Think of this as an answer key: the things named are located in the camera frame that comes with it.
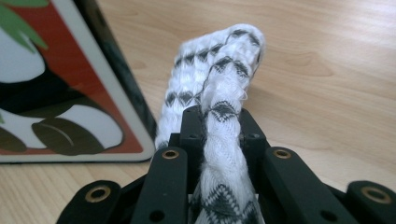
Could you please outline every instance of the wooden surface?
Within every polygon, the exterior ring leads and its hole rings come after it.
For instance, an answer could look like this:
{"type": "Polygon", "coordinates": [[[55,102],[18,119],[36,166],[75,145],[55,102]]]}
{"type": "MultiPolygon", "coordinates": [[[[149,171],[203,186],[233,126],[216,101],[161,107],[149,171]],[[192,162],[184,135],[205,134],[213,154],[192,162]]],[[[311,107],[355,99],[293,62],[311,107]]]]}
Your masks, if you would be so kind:
{"type": "MultiPolygon", "coordinates": [[[[394,1],[98,2],[156,118],[178,46],[251,23],[266,35],[267,51],[245,108],[270,144],[295,150],[338,189],[367,179],[396,190],[394,1]]],[[[1,165],[0,223],[54,223],[84,185],[124,186],[148,168],[1,165]]]]}

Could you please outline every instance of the mounting hole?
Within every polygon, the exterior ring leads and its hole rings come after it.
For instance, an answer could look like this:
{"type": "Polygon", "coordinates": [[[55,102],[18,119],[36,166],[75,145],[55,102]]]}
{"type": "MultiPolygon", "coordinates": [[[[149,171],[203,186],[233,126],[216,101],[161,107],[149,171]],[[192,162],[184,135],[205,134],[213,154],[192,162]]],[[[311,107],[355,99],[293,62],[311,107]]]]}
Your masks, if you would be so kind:
{"type": "Polygon", "coordinates": [[[174,151],[174,150],[166,150],[166,151],[163,153],[163,157],[164,157],[165,159],[172,160],[172,159],[178,157],[178,152],[177,152],[177,151],[174,151]]]}
{"type": "Polygon", "coordinates": [[[329,212],[329,211],[326,211],[326,210],[320,211],[320,215],[324,219],[326,219],[326,220],[328,220],[330,222],[336,222],[337,219],[338,219],[337,216],[333,212],[329,212]]]}
{"type": "Polygon", "coordinates": [[[85,200],[89,203],[99,203],[110,195],[111,189],[106,185],[96,186],[90,189],[85,195],[85,200]]]}
{"type": "Polygon", "coordinates": [[[366,198],[376,202],[376,203],[391,203],[392,199],[390,196],[382,189],[375,187],[366,186],[361,188],[361,193],[366,196],[366,198]]]}
{"type": "Polygon", "coordinates": [[[277,149],[274,151],[274,155],[280,159],[288,159],[291,157],[291,154],[284,149],[277,149]]]}
{"type": "Polygon", "coordinates": [[[191,138],[191,139],[197,139],[197,138],[198,138],[198,134],[192,133],[192,134],[189,135],[189,138],[191,138]]]}
{"type": "Polygon", "coordinates": [[[259,138],[260,135],[257,134],[257,133],[250,133],[250,134],[247,135],[247,137],[249,137],[249,138],[259,138]]]}
{"type": "Polygon", "coordinates": [[[156,210],[149,214],[149,220],[152,222],[160,222],[165,218],[165,213],[160,210],[156,210]]]}

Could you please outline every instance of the white rope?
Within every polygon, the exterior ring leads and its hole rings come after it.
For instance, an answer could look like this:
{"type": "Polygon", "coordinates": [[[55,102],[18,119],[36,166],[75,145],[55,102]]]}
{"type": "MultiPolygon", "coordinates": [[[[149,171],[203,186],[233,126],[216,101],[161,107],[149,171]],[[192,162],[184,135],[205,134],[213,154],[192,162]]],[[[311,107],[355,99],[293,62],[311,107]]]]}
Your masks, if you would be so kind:
{"type": "Polygon", "coordinates": [[[205,162],[191,200],[191,222],[262,223],[239,147],[239,113],[264,47],[255,27],[238,24],[183,44],[169,81],[156,147],[178,133],[185,108],[205,117],[205,162]]]}

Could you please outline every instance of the black and white fabric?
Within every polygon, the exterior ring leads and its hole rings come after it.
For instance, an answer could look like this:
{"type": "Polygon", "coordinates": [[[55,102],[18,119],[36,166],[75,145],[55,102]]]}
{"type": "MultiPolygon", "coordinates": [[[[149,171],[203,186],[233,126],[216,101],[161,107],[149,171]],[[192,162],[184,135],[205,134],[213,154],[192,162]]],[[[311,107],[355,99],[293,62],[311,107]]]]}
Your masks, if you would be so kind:
{"type": "Polygon", "coordinates": [[[238,121],[259,66],[264,37],[238,24],[180,47],[159,120],[156,147],[178,133],[185,108],[199,105],[205,119],[205,161],[191,198],[190,223],[263,223],[239,146],[238,121]]]}

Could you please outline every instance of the green leaf print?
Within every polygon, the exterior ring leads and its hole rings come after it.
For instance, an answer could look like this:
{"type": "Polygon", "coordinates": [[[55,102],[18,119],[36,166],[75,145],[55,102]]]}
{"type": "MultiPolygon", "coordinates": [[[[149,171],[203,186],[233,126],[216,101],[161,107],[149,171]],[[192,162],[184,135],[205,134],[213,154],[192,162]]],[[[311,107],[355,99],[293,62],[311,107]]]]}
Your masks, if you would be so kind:
{"type": "Polygon", "coordinates": [[[24,48],[29,49],[31,52],[35,52],[35,49],[32,48],[28,40],[25,39],[24,35],[43,49],[47,49],[48,46],[46,42],[37,34],[37,32],[22,17],[8,8],[7,5],[15,7],[44,7],[46,6],[44,2],[46,1],[0,0],[0,28],[2,28],[17,43],[22,45],[24,48]]]}

